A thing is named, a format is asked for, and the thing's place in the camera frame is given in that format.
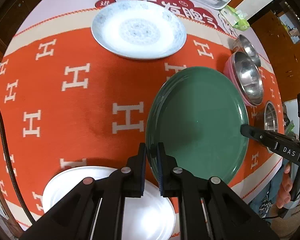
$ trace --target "bowl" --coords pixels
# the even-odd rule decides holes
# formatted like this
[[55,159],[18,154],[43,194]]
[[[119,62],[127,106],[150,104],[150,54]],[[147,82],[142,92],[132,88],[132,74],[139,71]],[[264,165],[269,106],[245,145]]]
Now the bowl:
[[263,84],[257,66],[243,52],[237,51],[226,62],[224,75],[240,92],[246,106],[258,106],[263,99]]
[[278,117],[274,108],[274,104],[271,101],[267,101],[265,108],[257,113],[254,126],[263,130],[278,132]]
[[261,67],[261,61],[258,52],[251,42],[242,34],[240,34],[233,43],[233,51],[241,51],[247,54],[257,67]]

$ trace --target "plate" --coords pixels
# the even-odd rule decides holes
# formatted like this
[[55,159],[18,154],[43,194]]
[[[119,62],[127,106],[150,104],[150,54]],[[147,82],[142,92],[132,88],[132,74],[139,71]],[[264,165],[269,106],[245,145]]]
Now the plate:
[[[84,166],[63,171],[46,185],[42,196],[43,211],[47,212],[85,177],[103,179],[116,169]],[[160,196],[159,189],[146,180],[141,198],[126,198],[123,214],[122,240],[167,240],[176,221],[168,198]]]
[[139,0],[116,2],[101,9],[91,31],[102,47],[133,59],[167,57],[186,42],[186,29],[172,12]]
[[155,145],[194,176],[229,183],[240,168],[249,139],[240,126],[249,119],[232,82],[217,70],[190,67],[174,74],[156,95],[146,128],[147,157],[158,179]]

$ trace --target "orange tablecloth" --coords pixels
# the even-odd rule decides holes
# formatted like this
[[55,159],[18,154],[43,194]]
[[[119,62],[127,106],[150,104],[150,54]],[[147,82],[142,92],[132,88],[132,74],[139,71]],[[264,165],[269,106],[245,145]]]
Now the orange tablecloth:
[[[192,66],[223,71],[235,36],[213,13],[194,8],[189,0],[162,2],[192,7],[179,15],[188,33],[186,44],[164,59],[130,60],[101,47],[90,31],[98,8],[55,16],[12,39],[0,67],[0,109],[16,178],[36,218],[43,215],[44,188],[59,172],[84,165],[120,168],[137,153],[145,141],[152,101],[168,77]],[[187,16],[186,12],[196,15],[194,10],[205,16]],[[264,99],[258,107],[247,107],[249,121],[253,125],[255,113],[271,100],[283,133],[277,82],[270,63],[261,59]],[[229,185],[247,200],[270,179],[280,161],[250,141],[244,163]],[[146,178],[156,183],[148,165]],[[15,218],[30,226],[7,173],[1,140],[0,186]]]

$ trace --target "human hand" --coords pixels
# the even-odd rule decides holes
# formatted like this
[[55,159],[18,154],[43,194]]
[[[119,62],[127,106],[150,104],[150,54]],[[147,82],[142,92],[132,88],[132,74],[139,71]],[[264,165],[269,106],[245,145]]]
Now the human hand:
[[284,204],[291,200],[290,190],[292,189],[292,180],[290,179],[289,172],[291,169],[290,163],[288,163],[284,168],[284,174],[282,177],[282,182],[280,184],[280,189],[278,191],[276,205],[278,208],[282,208]]

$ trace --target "white plate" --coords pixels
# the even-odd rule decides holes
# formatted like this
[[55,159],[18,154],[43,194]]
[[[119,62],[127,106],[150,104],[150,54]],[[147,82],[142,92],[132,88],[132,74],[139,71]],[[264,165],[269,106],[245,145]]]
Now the white plate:
[[91,31],[102,47],[133,59],[170,56],[183,47],[187,36],[172,12],[139,0],[116,2],[101,9]]
[[[102,179],[116,169],[84,166],[63,171],[46,185],[43,211],[47,212],[85,177]],[[176,221],[173,206],[168,198],[160,196],[159,189],[146,180],[141,198],[126,198],[123,214],[122,240],[167,240]]]

